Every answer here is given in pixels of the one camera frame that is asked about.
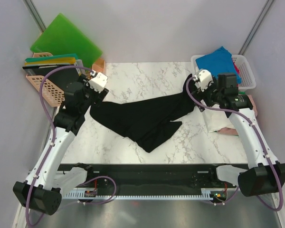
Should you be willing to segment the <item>black t shirt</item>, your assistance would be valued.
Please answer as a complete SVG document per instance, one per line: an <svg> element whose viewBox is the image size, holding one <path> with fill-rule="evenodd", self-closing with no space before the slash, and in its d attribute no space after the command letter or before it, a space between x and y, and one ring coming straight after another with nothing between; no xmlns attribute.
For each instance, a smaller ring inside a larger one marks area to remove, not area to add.
<svg viewBox="0 0 285 228"><path fill-rule="evenodd" d="M150 153L169 140L181 127L179 118L191 113L195 103L186 90L138 102L102 102L90 109L91 117Z"/></svg>

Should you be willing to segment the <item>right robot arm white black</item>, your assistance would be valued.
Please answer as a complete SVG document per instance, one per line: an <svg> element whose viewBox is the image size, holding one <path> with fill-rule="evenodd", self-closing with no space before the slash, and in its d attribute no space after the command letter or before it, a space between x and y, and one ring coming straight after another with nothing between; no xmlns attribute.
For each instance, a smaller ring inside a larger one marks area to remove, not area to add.
<svg viewBox="0 0 285 228"><path fill-rule="evenodd" d="M200 70L187 80L186 90L200 111L209 109L225 113L235 127L247 156L248 169L220 165L208 175L209 184L219 187L225 181L232 183L246 197L269 193L282 195L285 163L280 163L269 148L249 97L238 91L236 75L213 77L209 71Z"/></svg>

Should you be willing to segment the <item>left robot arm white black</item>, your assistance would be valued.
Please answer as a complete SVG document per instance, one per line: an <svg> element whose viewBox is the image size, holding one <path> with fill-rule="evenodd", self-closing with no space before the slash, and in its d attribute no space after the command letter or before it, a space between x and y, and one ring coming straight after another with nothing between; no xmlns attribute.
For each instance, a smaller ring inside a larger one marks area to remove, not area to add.
<svg viewBox="0 0 285 228"><path fill-rule="evenodd" d="M93 185L95 176L89 172L89 165L77 163L61 177L56 177L61 161L79 129L85 121L85 114L92 106L99 106L108 94L108 77L102 73L87 80L67 85L64 101L54 118L54 130L33 170L24 180L17 181L13 192L20 204L47 215L53 215L62 198L75 187Z"/></svg>

